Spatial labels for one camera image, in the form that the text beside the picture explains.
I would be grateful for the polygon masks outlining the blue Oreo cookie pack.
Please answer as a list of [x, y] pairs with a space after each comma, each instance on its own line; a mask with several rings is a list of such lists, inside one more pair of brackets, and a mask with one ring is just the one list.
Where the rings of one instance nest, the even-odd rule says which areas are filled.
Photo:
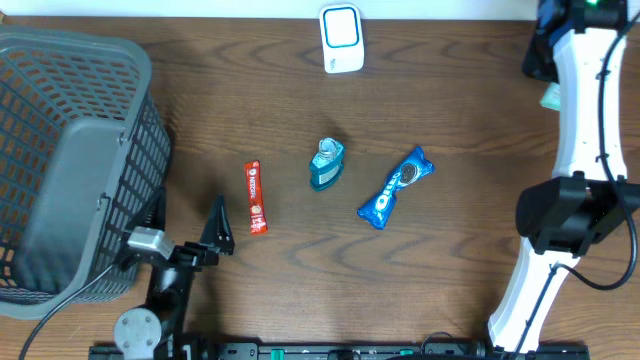
[[416, 183], [435, 171], [433, 163], [426, 159], [424, 150], [416, 147], [387, 176], [382, 189], [357, 210], [357, 215], [373, 228], [383, 230], [397, 202], [396, 193]]

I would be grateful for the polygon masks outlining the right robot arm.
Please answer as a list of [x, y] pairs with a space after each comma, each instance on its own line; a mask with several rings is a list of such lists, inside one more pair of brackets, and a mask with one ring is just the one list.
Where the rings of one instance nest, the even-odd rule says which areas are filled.
[[[625, 0], [541, 1], [522, 63], [525, 75], [560, 87], [559, 146], [549, 181], [524, 190], [516, 210], [520, 252], [506, 293], [488, 321], [489, 342], [449, 340], [419, 359], [584, 359], [548, 350], [539, 334], [567, 275], [612, 291], [632, 276], [639, 239], [632, 218], [639, 187], [627, 180], [620, 146], [619, 79], [626, 36], [637, 15]], [[589, 247], [625, 223], [630, 259], [621, 278], [598, 284], [575, 266]]]

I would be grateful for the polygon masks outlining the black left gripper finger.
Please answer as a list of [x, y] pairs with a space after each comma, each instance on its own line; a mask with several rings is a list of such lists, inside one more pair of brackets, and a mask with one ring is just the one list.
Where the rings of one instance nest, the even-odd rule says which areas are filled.
[[219, 255], [231, 256], [234, 253], [235, 242], [223, 195], [216, 198], [209, 212], [200, 244]]
[[127, 223], [127, 232], [136, 227], [166, 229], [166, 189], [160, 186]]

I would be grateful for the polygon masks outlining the red Nescafe stick sachet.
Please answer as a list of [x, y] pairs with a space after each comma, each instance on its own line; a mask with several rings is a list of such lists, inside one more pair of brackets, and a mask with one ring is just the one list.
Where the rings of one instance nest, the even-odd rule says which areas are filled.
[[250, 234], [262, 235], [268, 232], [261, 185], [261, 166], [255, 160], [244, 165], [248, 191]]

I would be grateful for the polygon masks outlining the teal mouthwash bottle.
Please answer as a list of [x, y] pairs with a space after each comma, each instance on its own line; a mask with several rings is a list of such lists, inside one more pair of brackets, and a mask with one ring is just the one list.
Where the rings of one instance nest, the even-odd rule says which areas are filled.
[[327, 137], [319, 141], [318, 151], [309, 164], [310, 186], [315, 191], [331, 187], [342, 175], [345, 147], [339, 141]]

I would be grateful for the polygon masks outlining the green wet wipes pack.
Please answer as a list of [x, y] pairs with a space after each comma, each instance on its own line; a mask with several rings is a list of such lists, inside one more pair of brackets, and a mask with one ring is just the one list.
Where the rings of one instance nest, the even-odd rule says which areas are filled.
[[549, 84], [540, 100], [540, 105], [546, 109], [554, 111], [559, 111], [561, 109], [561, 91], [559, 84]]

